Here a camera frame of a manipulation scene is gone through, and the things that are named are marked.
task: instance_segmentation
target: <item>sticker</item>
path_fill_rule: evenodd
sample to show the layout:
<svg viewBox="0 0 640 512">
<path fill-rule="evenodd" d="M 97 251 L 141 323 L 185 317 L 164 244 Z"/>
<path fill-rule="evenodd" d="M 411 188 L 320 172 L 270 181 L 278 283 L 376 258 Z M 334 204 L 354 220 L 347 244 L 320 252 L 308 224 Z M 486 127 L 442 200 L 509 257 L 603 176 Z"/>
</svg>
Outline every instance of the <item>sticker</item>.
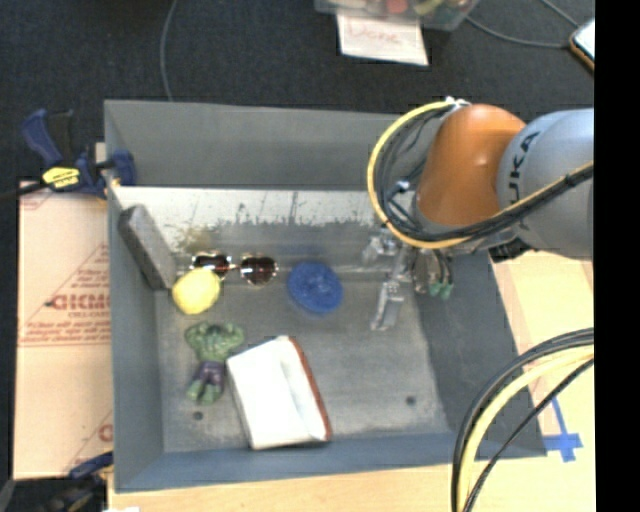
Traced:
<svg viewBox="0 0 640 512">
<path fill-rule="evenodd" d="M 80 183 L 80 171 L 74 167 L 52 167 L 42 175 L 42 180 L 55 189 Z"/>
</svg>

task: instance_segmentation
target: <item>black floor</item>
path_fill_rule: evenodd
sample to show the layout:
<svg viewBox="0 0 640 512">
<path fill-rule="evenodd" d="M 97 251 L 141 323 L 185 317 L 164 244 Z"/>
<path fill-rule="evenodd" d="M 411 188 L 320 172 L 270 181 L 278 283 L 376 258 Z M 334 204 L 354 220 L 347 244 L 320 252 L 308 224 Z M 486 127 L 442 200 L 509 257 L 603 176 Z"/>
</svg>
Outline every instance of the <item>black floor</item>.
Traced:
<svg viewBox="0 0 640 512">
<path fill-rule="evenodd" d="M 582 23 L 595 0 L 555 0 Z M 404 113 L 443 96 L 490 103 L 525 121 L 592 106 L 593 74 L 567 48 L 506 42 L 470 23 L 424 31 L 428 68 L 343 57 L 336 24 L 313 0 L 178 0 L 166 37 L 169 90 L 160 72 L 168 0 L 0 2 L 0 193 L 37 177 L 21 139 L 38 108 L 74 110 L 79 150 L 103 136 L 106 98 Z M 472 17 L 520 39 L 566 44 L 573 26 L 539 0 L 481 0 Z M 16 330 L 14 201 L 0 204 L 0 487 L 10 476 Z M 43 255 L 46 258 L 57 255 Z M 46 446 L 34 446 L 34 450 Z M 19 484 L 9 510 L 29 510 L 64 482 Z"/>
</svg>

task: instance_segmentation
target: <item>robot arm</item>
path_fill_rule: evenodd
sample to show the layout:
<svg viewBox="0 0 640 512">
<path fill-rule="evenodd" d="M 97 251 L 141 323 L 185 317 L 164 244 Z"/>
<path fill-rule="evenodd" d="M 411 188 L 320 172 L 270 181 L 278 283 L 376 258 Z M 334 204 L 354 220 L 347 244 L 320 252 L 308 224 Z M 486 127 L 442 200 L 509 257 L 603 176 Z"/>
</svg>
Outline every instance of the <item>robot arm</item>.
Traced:
<svg viewBox="0 0 640 512">
<path fill-rule="evenodd" d="M 383 134 L 369 162 L 369 193 L 389 230 L 417 248 L 591 259 L 593 136 L 593 108 L 526 125 L 498 107 L 446 100 Z M 401 207 L 397 193 L 411 189 Z"/>
</svg>

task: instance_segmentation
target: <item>green toy figure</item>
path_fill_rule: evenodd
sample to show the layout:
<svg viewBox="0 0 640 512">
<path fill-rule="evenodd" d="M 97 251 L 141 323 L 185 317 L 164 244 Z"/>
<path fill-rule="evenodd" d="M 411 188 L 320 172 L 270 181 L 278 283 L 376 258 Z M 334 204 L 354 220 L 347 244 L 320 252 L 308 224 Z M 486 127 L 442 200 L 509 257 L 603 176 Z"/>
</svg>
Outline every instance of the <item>green toy figure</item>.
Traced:
<svg viewBox="0 0 640 512">
<path fill-rule="evenodd" d="M 201 322 L 189 327 L 184 336 L 200 361 L 187 397 L 194 402 L 212 404 L 224 391 L 225 361 L 233 349 L 244 342 L 244 332 L 232 323 Z"/>
</svg>

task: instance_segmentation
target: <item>plastic container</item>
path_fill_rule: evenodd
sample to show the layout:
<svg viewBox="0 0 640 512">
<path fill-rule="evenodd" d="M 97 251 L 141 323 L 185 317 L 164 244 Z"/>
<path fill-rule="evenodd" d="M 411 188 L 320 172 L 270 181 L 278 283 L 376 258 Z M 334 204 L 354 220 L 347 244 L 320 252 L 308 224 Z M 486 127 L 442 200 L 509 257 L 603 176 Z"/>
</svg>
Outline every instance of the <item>plastic container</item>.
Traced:
<svg viewBox="0 0 640 512">
<path fill-rule="evenodd" d="M 392 22 L 420 20 L 424 28 L 452 31 L 480 0 L 314 0 L 325 14 L 385 18 Z"/>
</svg>

